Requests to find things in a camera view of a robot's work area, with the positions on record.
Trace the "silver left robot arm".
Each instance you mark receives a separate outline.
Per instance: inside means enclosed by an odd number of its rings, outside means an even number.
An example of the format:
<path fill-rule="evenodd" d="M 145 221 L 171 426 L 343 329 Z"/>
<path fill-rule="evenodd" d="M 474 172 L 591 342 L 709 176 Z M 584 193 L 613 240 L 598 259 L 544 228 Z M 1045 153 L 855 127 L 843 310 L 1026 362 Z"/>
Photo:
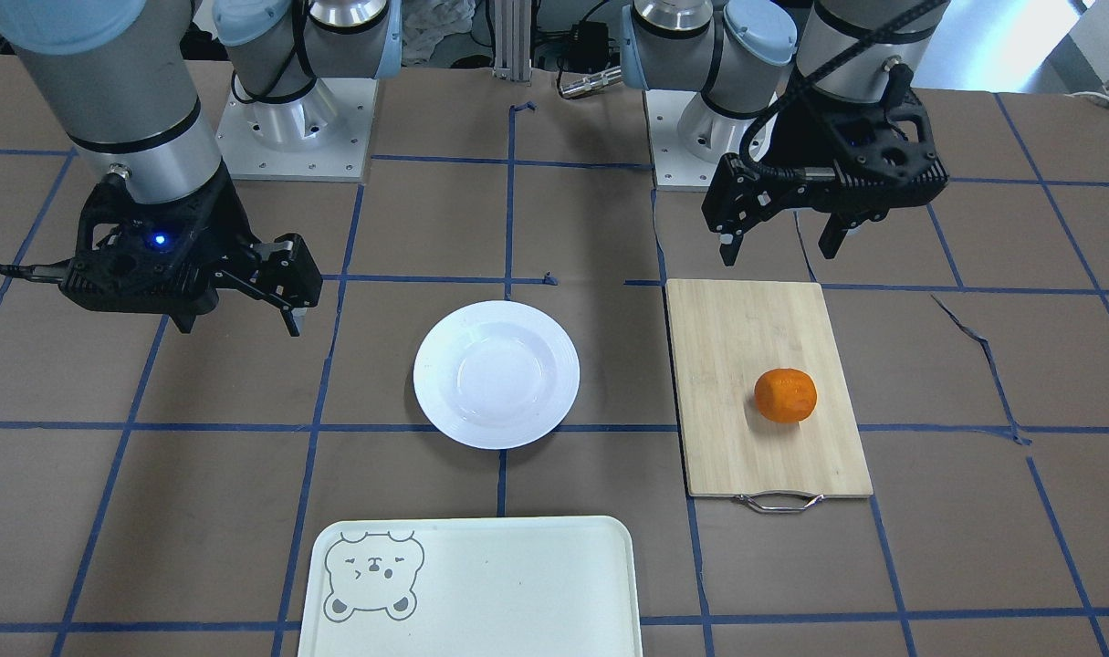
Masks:
<path fill-rule="evenodd" d="M 714 163 L 701 211 L 726 266 L 751 229 L 788 209 L 851 230 L 930 203 L 949 183 L 912 89 L 946 1 L 814 1 L 805 26 L 772 1 L 634 1 L 625 85 L 695 93 L 682 128 Z"/>

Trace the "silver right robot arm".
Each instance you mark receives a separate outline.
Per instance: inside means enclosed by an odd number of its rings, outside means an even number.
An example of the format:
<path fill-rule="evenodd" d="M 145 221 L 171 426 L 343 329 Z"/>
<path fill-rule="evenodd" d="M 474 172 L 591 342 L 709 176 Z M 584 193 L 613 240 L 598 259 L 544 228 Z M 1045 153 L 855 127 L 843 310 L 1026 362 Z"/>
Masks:
<path fill-rule="evenodd" d="M 3 265 L 0 275 L 55 286 L 79 307 L 162 315 L 187 333 L 234 289 L 279 311 L 291 336 L 321 299 L 307 242 L 250 228 L 228 163 L 233 139 L 208 125 L 183 62 L 196 1 L 0 1 L 11 43 L 79 155 L 98 175 L 71 257 Z M 263 179 L 283 163 L 304 176 L 362 175 L 370 122 L 332 80 L 396 75 L 399 1 L 216 1 L 233 65 L 222 127 L 246 131 Z"/>

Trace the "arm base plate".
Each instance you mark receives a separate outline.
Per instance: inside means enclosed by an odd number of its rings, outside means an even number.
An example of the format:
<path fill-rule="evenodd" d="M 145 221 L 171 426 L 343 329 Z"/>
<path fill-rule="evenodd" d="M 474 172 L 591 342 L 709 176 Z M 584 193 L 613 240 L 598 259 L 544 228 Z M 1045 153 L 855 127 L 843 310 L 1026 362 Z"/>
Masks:
<path fill-rule="evenodd" d="M 378 80 L 321 78 L 286 104 L 251 101 L 238 82 L 216 130 L 237 182 L 360 183 L 368 161 Z"/>
<path fill-rule="evenodd" d="M 716 174 L 718 158 L 737 151 L 753 120 L 721 115 L 699 91 L 644 92 L 647 137 L 660 192 L 703 192 Z"/>

